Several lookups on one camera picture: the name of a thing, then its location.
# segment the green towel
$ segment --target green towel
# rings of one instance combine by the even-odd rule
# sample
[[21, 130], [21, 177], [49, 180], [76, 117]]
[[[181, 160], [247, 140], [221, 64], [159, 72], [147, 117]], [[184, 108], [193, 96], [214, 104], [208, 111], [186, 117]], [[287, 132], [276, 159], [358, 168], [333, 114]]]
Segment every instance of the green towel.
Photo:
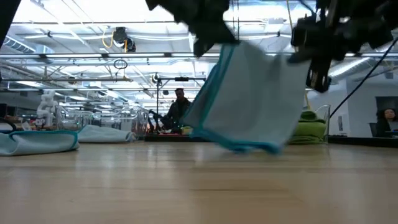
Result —
[[321, 144], [326, 130], [326, 122], [312, 111], [303, 111], [290, 144]]

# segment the person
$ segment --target person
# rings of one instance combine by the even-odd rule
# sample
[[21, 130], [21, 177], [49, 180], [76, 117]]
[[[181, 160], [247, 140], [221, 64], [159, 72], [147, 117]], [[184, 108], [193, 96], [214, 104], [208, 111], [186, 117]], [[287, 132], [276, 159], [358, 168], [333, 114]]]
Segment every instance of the person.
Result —
[[176, 89], [175, 96], [177, 97], [177, 99], [174, 103], [172, 103], [169, 112], [165, 116], [166, 118], [171, 119], [171, 121], [173, 122], [173, 127], [179, 125], [180, 119], [191, 105], [191, 102], [185, 98], [184, 89]]
[[376, 116], [376, 137], [391, 138], [392, 134], [388, 132], [398, 129], [396, 111], [394, 109], [380, 110]]

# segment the light blue towel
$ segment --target light blue towel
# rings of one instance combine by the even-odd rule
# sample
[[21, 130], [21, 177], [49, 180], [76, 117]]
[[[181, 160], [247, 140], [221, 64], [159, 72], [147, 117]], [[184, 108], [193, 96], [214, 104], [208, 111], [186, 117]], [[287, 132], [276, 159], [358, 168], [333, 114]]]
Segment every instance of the light blue towel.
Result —
[[78, 132], [79, 142], [90, 143], [117, 143], [135, 140], [130, 131], [121, 131], [114, 128], [86, 125]]
[[182, 119], [193, 135], [234, 151], [279, 153], [302, 112], [309, 63], [288, 64], [242, 41], [220, 59]]
[[79, 148], [74, 131], [16, 131], [0, 133], [0, 156], [65, 152]]

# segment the wooden table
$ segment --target wooden table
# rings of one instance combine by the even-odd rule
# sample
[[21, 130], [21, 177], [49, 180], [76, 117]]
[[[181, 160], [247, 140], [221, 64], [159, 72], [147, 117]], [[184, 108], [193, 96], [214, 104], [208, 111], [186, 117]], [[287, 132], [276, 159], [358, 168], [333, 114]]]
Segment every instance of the wooden table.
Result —
[[397, 223], [398, 150], [85, 144], [0, 157], [0, 202], [4, 224]]

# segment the man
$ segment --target man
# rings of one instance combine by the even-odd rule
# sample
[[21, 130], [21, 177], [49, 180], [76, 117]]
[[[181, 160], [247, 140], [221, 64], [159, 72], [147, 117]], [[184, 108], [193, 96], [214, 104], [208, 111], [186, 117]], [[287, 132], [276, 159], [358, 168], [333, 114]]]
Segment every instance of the man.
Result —
[[173, 127], [178, 126], [180, 119], [191, 105], [191, 102], [184, 97], [184, 89], [176, 89], [175, 96], [177, 97], [177, 100], [171, 105], [169, 112], [166, 115], [167, 118], [172, 120]]

